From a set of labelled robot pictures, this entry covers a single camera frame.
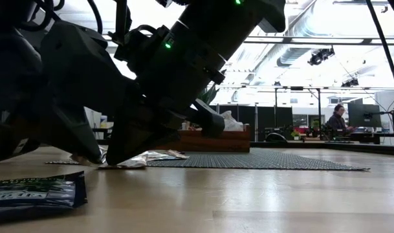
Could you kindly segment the wooden divided tray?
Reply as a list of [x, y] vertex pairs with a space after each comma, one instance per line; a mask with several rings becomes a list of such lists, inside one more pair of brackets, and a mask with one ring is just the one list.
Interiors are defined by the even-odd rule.
[[243, 131], [224, 131], [219, 137], [202, 136], [201, 131], [179, 131], [181, 139], [156, 147], [157, 150], [196, 151], [196, 152], [237, 152], [250, 151], [250, 125], [245, 124]]

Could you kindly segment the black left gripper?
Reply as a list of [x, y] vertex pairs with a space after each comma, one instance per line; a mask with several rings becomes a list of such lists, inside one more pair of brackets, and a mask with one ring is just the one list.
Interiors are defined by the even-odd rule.
[[91, 29], [57, 21], [35, 49], [0, 28], [0, 162], [49, 145], [101, 164], [85, 111], [115, 115], [133, 85]]

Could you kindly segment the black partition wall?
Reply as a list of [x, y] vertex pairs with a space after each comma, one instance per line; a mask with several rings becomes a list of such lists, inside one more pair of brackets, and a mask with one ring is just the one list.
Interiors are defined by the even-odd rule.
[[286, 139], [292, 139], [292, 108], [278, 107], [277, 108], [277, 126], [275, 126], [275, 116], [273, 107], [261, 106], [245, 106], [245, 105], [220, 105], [219, 112], [231, 111], [232, 117], [238, 122], [250, 124], [251, 141], [255, 141], [255, 123], [257, 122], [257, 141], [265, 141], [265, 137], [271, 133], [274, 128], [279, 128], [278, 133], [283, 135]]

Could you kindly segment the white orange tea packet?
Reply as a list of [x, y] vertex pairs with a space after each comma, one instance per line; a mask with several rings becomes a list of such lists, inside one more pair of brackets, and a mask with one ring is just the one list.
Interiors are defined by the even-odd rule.
[[225, 131], [244, 131], [242, 122], [238, 122], [233, 116], [231, 111], [225, 111], [221, 113], [224, 118], [224, 130]]

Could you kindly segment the grey woven placemat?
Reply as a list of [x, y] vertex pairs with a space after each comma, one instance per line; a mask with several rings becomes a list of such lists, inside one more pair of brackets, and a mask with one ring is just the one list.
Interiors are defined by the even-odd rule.
[[146, 167], [226, 168], [257, 170], [368, 171], [368, 168], [311, 159], [290, 153], [254, 148], [248, 153], [187, 152], [188, 159], [148, 161]]

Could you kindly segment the person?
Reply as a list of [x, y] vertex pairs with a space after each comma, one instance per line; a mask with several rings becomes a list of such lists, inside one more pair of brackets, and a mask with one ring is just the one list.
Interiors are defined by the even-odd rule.
[[344, 134], [354, 132], [357, 127], [346, 126], [345, 120], [342, 117], [345, 113], [345, 108], [343, 105], [336, 105], [333, 111], [332, 116], [326, 122], [326, 125], [333, 129], [334, 131], [342, 132]]

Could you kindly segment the black computer monitor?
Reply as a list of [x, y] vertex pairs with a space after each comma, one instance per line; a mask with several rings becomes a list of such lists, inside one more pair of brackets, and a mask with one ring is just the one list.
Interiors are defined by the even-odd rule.
[[381, 128], [380, 108], [378, 105], [352, 104], [347, 105], [348, 123], [353, 127]]

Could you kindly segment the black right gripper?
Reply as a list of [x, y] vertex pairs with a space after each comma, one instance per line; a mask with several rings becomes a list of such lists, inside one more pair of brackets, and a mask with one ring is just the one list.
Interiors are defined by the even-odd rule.
[[[189, 41], [144, 41], [119, 46], [118, 59], [136, 74], [136, 81], [152, 105], [202, 127], [208, 136], [224, 130], [224, 120], [198, 100], [210, 82], [220, 84], [223, 58], [210, 46]], [[176, 129], [156, 121], [146, 105], [119, 107], [107, 149], [107, 163], [117, 165], [145, 151], [180, 139]]]

